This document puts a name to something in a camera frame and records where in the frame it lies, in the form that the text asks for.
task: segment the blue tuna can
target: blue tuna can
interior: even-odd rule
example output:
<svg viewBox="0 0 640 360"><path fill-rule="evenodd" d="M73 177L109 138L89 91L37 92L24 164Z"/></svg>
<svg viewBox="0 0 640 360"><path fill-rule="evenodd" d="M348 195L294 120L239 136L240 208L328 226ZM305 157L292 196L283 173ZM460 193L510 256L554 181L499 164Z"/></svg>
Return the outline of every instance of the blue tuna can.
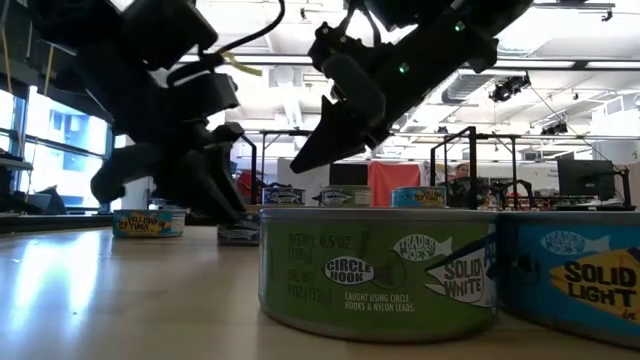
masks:
<svg viewBox="0 0 640 360"><path fill-rule="evenodd" d="M235 224L218 226L219 245L249 245L260 244L260 216L259 206L246 205L247 212L240 215Z"/></svg>
<svg viewBox="0 0 640 360"><path fill-rule="evenodd" d="M113 214L113 236L182 236L186 215L183 210L116 210Z"/></svg>
<svg viewBox="0 0 640 360"><path fill-rule="evenodd" d="M293 187L262 188L262 205L304 205L305 193Z"/></svg>
<svg viewBox="0 0 640 360"><path fill-rule="evenodd" d="M444 186L399 187L391 192L391 207L444 208L446 203Z"/></svg>
<svg viewBox="0 0 640 360"><path fill-rule="evenodd" d="M523 318L640 349L640 214L502 213L498 295Z"/></svg>

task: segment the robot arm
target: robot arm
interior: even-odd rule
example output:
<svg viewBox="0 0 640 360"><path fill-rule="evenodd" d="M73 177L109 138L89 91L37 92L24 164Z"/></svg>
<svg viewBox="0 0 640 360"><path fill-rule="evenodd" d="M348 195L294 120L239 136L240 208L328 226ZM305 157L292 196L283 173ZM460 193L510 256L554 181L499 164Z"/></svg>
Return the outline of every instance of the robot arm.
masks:
<svg viewBox="0 0 640 360"><path fill-rule="evenodd" d="M322 99L321 121L291 164L304 172L374 149L393 123L465 62L480 73L497 60L498 33L533 0L351 0L336 28L316 31L313 66L334 80L336 102ZM355 11L387 28L417 25L396 45L366 47L346 35Z"/></svg>
<svg viewBox="0 0 640 360"><path fill-rule="evenodd" d="M496 61L493 36L533 0L351 0L344 21L316 31L313 66L334 80L336 102L322 99L322 120L291 168L300 173L375 148L391 125L465 62L476 72ZM177 204L233 222L243 205L224 168L223 153L243 130L226 124L206 130L207 116L239 105L236 85L215 72L223 52L262 36L205 53L218 35L189 0L135 0L119 12L108 0L30 0L34 28L72 53L71 73L112 117L114 132L136 145L114 151L92 179L103 203L124 194L123 184L152 176L157 192ZM346 35L362 11L374 28L374 46ZM395 45L383 44L370 12L388 29L417 24ZM151 71L172 69L190 49L200 61L173 70L167 87Z"/></svg>

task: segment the computer screen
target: computer screen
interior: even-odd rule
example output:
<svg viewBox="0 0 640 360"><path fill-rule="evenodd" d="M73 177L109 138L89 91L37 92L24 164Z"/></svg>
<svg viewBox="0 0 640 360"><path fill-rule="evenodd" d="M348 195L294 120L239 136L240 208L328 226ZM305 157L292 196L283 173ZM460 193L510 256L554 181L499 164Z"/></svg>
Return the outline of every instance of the computer screen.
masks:
<svg viewBox="0 0 640 360"><path fill-rule="evenodd" d="M610 200L615 197L613 171L613 163L608 160L558 159L560 194Z"/></svg>

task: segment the wooden table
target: wooden table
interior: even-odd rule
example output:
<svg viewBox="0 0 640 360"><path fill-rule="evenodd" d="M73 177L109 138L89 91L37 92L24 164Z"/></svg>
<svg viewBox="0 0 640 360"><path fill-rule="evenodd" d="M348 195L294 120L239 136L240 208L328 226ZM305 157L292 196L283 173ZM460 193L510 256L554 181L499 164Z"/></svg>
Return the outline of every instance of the wooden table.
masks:
<svg viewBox="0 0 640 360"><path fill-rule="evenodd" d="M259 310L258 249L109 230L0 238L0 359L640 359L501 315L474 338L384 346L326 339Z"/></svg>

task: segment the can label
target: can label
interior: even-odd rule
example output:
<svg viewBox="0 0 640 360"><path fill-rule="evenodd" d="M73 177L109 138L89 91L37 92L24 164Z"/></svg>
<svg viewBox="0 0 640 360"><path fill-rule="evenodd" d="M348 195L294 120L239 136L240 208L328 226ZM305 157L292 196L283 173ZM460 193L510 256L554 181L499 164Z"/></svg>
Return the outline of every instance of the can label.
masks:
<svg viewBox="0 0 640 360"><path fill-rule="evenodd" d="M353 330L464 332L496 309L488 224L263 222L260 296L293 318Z"/></svg>
<svg viewBox="0 0 640 360"><path fill-rule="evenodd" d="M445 187L399 188L391 192L392 207L444 208L447 199Z"/></svg>
<svg viewBox="0 0 640 360"><path fill-rule="evenodd" d="M264 205L304 205L305 190L296 188L263 188Z"/></svg>
<svg viewBox="0 0 640 360"><path fill-rule="evenodd" d="M117 237L169 237L184 232L186 215L179 212L118 211L113 215Z"/></svg>
<svg viewBox="0 0 640 360"><path fill-rule="evenodd" d="M218 226L218 241L224 245L258 244L260 241L260 216L246 214L232 225Z"/></svg>
<svg viewBox="0 0 640 360"><path fill-rule="evenodd" d="M500 237L500 262L508 271L500 282L506 306L640 335L640 228L514 224L510 229L515 231L501 230ZM514 237L517 241L507 240Z"/></svg>
<svg viewBox="0 0 640 360"><path fill-rule="evenodd" d="M322 206L328 207L369 207L371 206L370 189L350 189L349 187L329 187L322 190Z"/></svg>

